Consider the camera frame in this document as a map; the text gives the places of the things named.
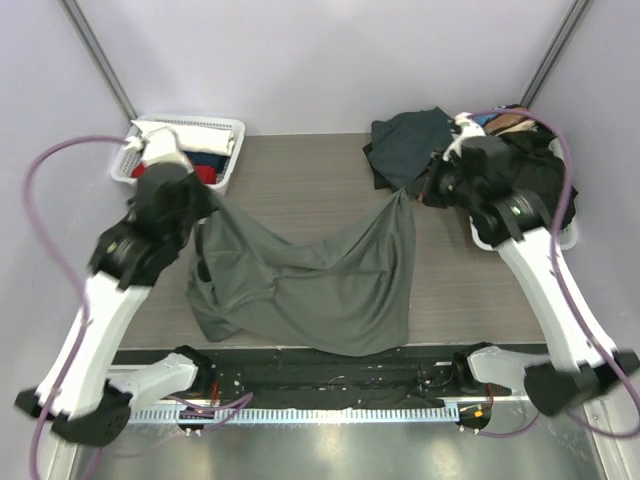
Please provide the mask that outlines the grey t shirt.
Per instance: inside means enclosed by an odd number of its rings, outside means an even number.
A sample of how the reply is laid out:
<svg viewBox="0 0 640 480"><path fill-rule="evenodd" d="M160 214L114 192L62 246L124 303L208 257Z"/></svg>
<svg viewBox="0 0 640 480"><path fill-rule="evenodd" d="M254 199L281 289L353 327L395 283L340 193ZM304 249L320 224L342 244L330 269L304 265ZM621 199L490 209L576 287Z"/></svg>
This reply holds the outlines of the grey t shirt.
<svg viewBox="0 0 640 480"><path fill-rule="evenodd" d="M248 331L352 357L407 343L416 231L405 191L308 244L278 236L225 197L211 200L186 289L208 341Z"/></svg>

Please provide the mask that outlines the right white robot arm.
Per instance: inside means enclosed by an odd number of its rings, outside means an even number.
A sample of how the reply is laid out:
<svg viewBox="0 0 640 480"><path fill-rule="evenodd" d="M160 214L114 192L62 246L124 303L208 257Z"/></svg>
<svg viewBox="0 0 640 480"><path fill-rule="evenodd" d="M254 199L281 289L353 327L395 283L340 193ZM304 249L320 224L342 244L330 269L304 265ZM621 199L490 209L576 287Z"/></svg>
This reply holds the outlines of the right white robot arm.
<svg viewBox="0 0 640 480"><path fill-rule="evenodd" d="M554 417L628 384L638 372L638 354L619 348L599 325L564 260L559 232L574 211L554 215L565 190L563 160L548 140L529 134L457 139L432 153L423 203L465 211L515 276L547 348L527 356L479 347L451 371L460 393L475 394L486 383L521 390Z"/></svg>

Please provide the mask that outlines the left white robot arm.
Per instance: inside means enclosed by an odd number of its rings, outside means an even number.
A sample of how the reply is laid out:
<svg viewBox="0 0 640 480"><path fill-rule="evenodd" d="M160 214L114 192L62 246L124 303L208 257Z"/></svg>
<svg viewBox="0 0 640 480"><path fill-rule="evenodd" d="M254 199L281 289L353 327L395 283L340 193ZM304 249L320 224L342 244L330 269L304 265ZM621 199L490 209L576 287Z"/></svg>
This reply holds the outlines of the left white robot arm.
<svg viewBox="0 0 640 480"><path fill-rule="evenodd" d="M128 215L100 235L81 288L81 308L45 379L21 391L15 405L43 417L60 439L105 447L132 413L175 393L205 397L210 361L180 346L121 380L108 378L128 325L188 243L193 226L213 211L209 189L176 163L156 164L138 179Z"/></svg>

